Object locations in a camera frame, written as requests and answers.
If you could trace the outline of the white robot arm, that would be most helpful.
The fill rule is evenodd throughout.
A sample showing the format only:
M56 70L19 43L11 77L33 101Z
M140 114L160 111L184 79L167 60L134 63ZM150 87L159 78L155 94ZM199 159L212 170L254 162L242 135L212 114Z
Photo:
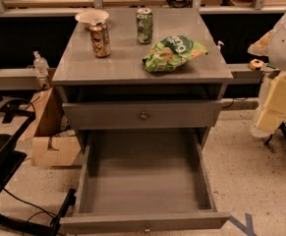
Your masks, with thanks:
M286 119L286 13L248 52L255 56L267 56L268 66L278 69L274 78L265 78L258 94L251 133L254 137L272 135Z

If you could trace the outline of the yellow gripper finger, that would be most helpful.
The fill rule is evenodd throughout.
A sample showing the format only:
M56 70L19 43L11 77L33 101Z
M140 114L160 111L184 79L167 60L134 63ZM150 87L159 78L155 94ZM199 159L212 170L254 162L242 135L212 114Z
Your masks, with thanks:
M286 119L286 72L273 80L265 78L258 95L251 133L254 137L272 135Z

